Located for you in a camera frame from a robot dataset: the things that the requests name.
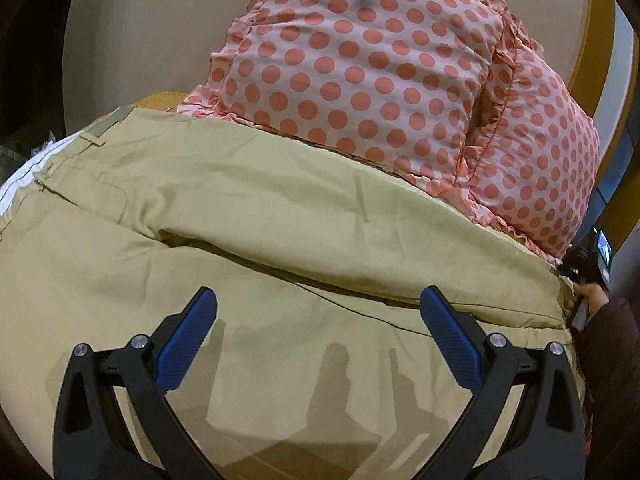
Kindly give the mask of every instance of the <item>beige trousers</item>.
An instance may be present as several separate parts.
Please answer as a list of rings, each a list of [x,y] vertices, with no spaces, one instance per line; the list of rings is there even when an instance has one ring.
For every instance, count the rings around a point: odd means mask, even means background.
[[[81,134],[0,219],[0,269],[0,404],[49,470],[73,346],[150,333],[201,285],[218,320],[168,399],[227,480],[411,478],[469,400],[415,308],[433,283],[575,365],[570,288],[544,261],[394,177],[226,121],[134,110]]]

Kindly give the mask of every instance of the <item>blue gripper pad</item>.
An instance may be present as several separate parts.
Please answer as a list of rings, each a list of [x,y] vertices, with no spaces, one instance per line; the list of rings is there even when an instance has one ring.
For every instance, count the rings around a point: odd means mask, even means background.
[[[204,288],[156,359],[161,395],[180,386],[218,313],[216,295]]]
[[[460,386],[474,394],[482,387],[482,359],[457,322],[453,307],[431,287],[420,294],[420,316]]]

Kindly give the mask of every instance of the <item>pillow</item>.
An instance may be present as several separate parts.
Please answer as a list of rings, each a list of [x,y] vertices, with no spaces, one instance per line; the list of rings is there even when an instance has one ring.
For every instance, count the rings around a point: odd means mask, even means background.
[[[481,96],[488,124],[473,131],[465,149],[466,184],[479,205],[477,220],[556,262],[588,206],[598,133],[520,21],[505,12],[504,23]]]
[[[436,196],[466,176],[501,0],[254,0],[182,112],[356,156]]]

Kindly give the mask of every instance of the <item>brown jacket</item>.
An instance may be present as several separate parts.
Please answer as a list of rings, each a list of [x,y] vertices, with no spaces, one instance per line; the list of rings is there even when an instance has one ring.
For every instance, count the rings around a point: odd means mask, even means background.
[[[612,300],[577,337],[594,402],[587,479],[640,478],[640,332],[626,300]]]

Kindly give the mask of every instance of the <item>dark sleeve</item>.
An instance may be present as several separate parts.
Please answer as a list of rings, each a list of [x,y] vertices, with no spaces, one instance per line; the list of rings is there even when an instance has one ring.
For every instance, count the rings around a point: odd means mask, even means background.
[[[593,471],[611,452],[638,414],[640,332],[626,300],[612,300],[588,322],[576,340],[580,366],[593,396]]]

